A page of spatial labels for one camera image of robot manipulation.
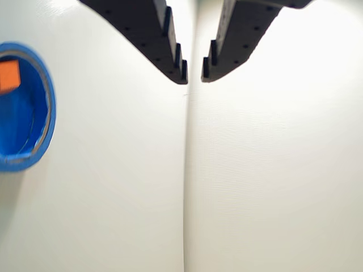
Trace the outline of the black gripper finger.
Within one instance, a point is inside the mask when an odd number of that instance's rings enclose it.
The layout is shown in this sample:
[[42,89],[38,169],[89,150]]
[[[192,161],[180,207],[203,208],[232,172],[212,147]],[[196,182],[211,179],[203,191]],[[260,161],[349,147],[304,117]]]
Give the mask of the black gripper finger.
[[176,42],[172,8],[165,0],[83,0],[115,27],[159,71],[176,84],[188,83],[187,61]]
[[201,80],[214,82],[245,63],[282,8],[310,0],[224,1],[216,38],[203,59]]

